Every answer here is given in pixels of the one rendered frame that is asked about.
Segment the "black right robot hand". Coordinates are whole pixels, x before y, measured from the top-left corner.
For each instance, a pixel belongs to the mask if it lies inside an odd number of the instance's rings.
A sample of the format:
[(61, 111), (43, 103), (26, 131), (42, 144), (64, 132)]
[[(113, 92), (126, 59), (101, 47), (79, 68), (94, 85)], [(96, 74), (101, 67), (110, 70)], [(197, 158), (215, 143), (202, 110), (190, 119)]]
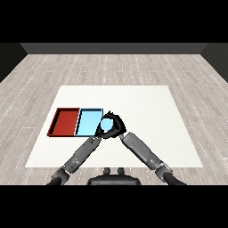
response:
[(102, 119), (110, 119), (112, 121), (111, 129), (102, 135), (103, 139), (116, 138), (126, 132), (126, 126), (119, 115), (109, 111)]

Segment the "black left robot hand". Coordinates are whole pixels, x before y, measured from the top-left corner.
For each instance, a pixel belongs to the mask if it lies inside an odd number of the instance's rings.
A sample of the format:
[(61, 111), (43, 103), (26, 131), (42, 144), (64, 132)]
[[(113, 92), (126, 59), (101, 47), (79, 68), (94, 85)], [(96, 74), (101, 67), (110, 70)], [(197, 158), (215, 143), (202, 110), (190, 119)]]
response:
[[(106, 113), (106, 114), (102, 117), (101, 121), (102, 121), (104, 118), (110, 118), (110, 119), (111, 119), (110, 113), (109, 113), (109, 112)], [(101, 138), (103, 138), (103, 139), (108, 139), (108, 138), (110, 137), (110, 136), (109, 136), (110, 131), (104, 132), (104, 131), (101, 129), (101, 121), (100, 121), (100, 123), (98, 124), (98, 126), (97, 126), (97, 128), (96, 128), (95, 136), (99, 136), (99, 137), (101, 137)]]

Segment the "small blue can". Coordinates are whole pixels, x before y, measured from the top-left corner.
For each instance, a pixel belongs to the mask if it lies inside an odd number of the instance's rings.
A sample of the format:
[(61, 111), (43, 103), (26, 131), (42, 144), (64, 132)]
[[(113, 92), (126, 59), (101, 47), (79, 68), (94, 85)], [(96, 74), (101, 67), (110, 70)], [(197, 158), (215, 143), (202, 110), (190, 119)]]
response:
[(110, 119), (110, 118), (104, 118), (101, 121), (101, 129), (104, 132), (110, 131), (112, 127), (113, 127), (113, 120), (112, 119)]

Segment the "light blue shallow open box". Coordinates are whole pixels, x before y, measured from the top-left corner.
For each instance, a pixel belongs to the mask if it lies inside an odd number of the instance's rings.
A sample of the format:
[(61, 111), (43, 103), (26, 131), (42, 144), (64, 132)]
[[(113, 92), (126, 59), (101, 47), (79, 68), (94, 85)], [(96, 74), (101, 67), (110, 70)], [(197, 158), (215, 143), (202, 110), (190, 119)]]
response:
[(76, 137), (93, 136), (102, 116), (102, 108), (82, 108), (77, 118), (74, 135)]

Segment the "red shallow open box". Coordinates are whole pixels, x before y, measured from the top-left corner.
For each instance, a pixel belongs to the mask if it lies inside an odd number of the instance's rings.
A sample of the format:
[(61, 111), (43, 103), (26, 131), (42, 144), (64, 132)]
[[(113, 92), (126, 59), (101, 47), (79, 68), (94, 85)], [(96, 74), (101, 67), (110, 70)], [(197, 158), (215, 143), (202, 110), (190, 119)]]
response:
[(58, 108), (47, 132), (49, 137), (73, 137), (80, 108)]

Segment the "dark grey robot body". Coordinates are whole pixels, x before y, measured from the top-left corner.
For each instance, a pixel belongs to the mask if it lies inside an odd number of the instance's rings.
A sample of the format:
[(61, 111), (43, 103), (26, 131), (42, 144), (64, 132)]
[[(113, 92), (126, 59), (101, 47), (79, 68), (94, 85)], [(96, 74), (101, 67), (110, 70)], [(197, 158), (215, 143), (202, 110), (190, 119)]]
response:
[(138, 178), (126, 175), (123, 167), (118, 168), (116, 175), (112, 175), (110, 168), (105, 167), (103, 174), (90, 178), (87, 185), (141, 185), (141, 182)]

